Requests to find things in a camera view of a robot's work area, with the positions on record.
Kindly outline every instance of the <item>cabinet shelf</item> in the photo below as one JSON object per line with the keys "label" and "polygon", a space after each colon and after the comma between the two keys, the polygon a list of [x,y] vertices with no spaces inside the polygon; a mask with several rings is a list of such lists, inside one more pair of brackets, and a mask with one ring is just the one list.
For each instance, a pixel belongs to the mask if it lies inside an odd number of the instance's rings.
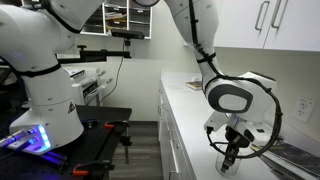
{"label": "cabinet shelf", "polygon": [[129,23],[136,24],[136,25],[150,26],[150,23],[140,22],[140,21],[129,21]]}
{"label": "cabinet shelf", "polygon": [[110,36],[111,29],[140,31],[151,39],[152,8],[140,7],[131,0],[105,0],[86,22],[82,34]]}

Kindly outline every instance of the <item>item on shelf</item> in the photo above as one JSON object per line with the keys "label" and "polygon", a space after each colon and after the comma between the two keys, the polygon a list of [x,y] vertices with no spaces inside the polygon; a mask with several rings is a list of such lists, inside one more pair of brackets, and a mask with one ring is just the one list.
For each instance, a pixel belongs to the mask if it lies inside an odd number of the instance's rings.
{"label": "item on shelf", "polygon": [[111,30],[111,29],[127,30],[127,27],[114,27],[114,26],[108,26],[108,25],[106,25],[106,30]]}
{"label": "item on shelf", "polygon": [[105,13],[106,20],[115,20],[115,19],[124,19],[126,20],[127,14],[116,13],[116,12],[108,12]]}

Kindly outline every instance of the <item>gray floor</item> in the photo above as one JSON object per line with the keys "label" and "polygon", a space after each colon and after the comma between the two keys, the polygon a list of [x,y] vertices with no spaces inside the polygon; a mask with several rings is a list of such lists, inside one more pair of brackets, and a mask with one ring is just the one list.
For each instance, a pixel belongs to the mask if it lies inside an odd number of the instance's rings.
{"label": "gray floor", "polygon": [[112,180],[163,180],[158,127],[156,122],[131,122],[130,164],[125,164],[124,147],[119,144],[114,155]]}

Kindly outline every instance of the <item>workbench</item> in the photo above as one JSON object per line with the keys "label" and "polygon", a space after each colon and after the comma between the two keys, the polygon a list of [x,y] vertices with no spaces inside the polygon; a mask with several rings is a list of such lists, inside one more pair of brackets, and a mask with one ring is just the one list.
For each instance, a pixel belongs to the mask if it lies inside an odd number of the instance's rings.
{"label": "workbench", "polygon": [[[129,108],[112,108],[112,107],[95,107],[95,106],[77,106],[77,111],[80,120],[89,122],[98,120],[94,123],[91,129],[86,128],[84,133],[74,142],[54,149],[55,154],[61,157],[67,157],[67,163],[59,162],[56,164],[48,163],[46,158],[39,158],[26,153],[13,155],[3,161],[0,161],[0,178],[1,180],[11,179],[93,179],[88,177],[74,176],[73,170],[78,164],[92,162],[95,160],[105,162],[108,161],[112,169],[112,157],[119,144],[123,132],[126,131],[125,126],[116,125],[113,129],[106,129],[104,124],[111,121],[128,121],[132,110]],[[2,133],[4,126],[8,127],[10,118],[15,118],[17,115],[9,116],[8,114],[1,115]],[[1,156],[10,152],[10,150],[2,150]],[[105,171],[104,179],[108,179],[109,171]]]}

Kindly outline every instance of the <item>black cable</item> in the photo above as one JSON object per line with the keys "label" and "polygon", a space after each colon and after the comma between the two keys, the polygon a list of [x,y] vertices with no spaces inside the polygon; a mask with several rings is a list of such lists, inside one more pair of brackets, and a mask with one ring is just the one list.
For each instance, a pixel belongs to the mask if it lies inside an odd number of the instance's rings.
{"label": "black cable", "polygon": [[225,155],[225,156],[230,156],[233,158],[239,158],[239,159],[245,159],[245,158],[252,158],[252,157],[256,157],[261,155],[262,153],[264,153],[265,151],[267,151],[276,141],[279,133],[280,133],[280,129],[281,129],[281,123],[282,123],[282,112],[281,112],[281,107],[280,107],[280,103],[279,100],[277,99],[277,97],[271,92],[271,88],[267,88],[265,87],[260,81],[256,80],[256,79],[252,79],[252,78],[242,78],[242,77],[229,77],[226,75],[221,74],[217,68],[212,64],[212,59],[210,58],[210,55],[207,54],[203,48],[201,47],[201,44],[199,44],[198,42],[198,34],[197,34],[197,26],[196,24],[199,22],[196,17],[195,17],[195,11],[194,11],[194,5],[193,5],[193,1],[189,0],[189,13],[190,13],[190,25],[191,25],[191,32],[192,32],[192,40],[193,40],[193,44],[195,46],[195,49],[198,51],[198,53],[200,53],[204,59],[207,59],[207,63],[210,66],[210,68],[212,69],[212,71],[216,74],[216,77],[213,78],[212,80],[210,80],[207,84],[206,84],[206,88],[208,86],[208,84],[210,82],[212,82],[213,80],[216,80],[218,78],[222,78],[222,79],[226,79],[226,80],[230,80],[230,81],[235,81],[235,80],[245,80],[245,81],[249,81],[251,83],[254,83],[258,86],[260,86],[269,96],[271,96],[271,98],[273,99],[273,101],[276,104],[276,112],[275,112],[275,122],[273,124],[273,131],[271,134],[271,137],[268,141],[268,143],[261,148],[260,150],[246,155],[246,156],[238,156],[238,155],[234,155],[234,154],[230,154],[230,153],[226,153],[223,152],[221,149],[219,149],[217,147],[216,144],[230,144],[227,142],[214,142],[212,143],[211,138],[210,138],[210,133],[212,132],[212,130],[207,130],[207,136],[208,139],[210,141],[210,146],[212,146],[214,149],[216,149],[218,152],[220,152],[221,154]]}
{"label": "black cable", "polygon": [[156,2],[151,3],[151,4],[141,4],[141,3],[139,3],[137,0],[133,0],[133,2],[139,4],[139,5],[142,6],[142,7],[152,7],[152,6],[156,5],[156,4],[158,4],[159,1],[160,1],[160,0],[157,0]]}
{"label": "black cable", "polygon": [[16,149],[14,149],[13,151],[11,151],[10,153],[2,156],[0,158],[0,161],[7,159],[8,157],[14,155],[15,153],[18,153],[20,151],[22,151],[23,149],[27,148],[28,146],[30,146],[31,143],[29,141],[24,142],[23,144],[21,144],[19,147],[17,147]]}
{"label": "black cable", "polygon": [[13,155],[13,151],[11,151],[10,153],[8,153],[8,154],[6,154],[6,155],[4,155],[4,156],[2,156],[1,158],[0,158],[0,161],[2,161],[2,160],[5,160],[5,159],[7,159],[8,157],[10,157],[10,156],[12,156]]}
{"label": "black cable", "polygon": [[[125,42],[125,40],[123,40],[122,52],[124,52],[124,42]],[[107,95],[105,95],[105,96],[100,100],[99,104],[100,104],[105,98],[107,98],[111,93],[113,93],[113,91],[117,88],[117,86],[118,86],[118,79],[119,79],[119,72],[120,72],[120,69],[121,69],[121,66],[122,66],[122,62],[123,62],[123,56],[122,56],[122,58],[121,58],[121,62],[120,62],[119,68],[118,68],[117,78],[116,78],[116,84],[115,84],[115,86],[113,87],[113,89],[111,90],[111,92],[109,92]]]}

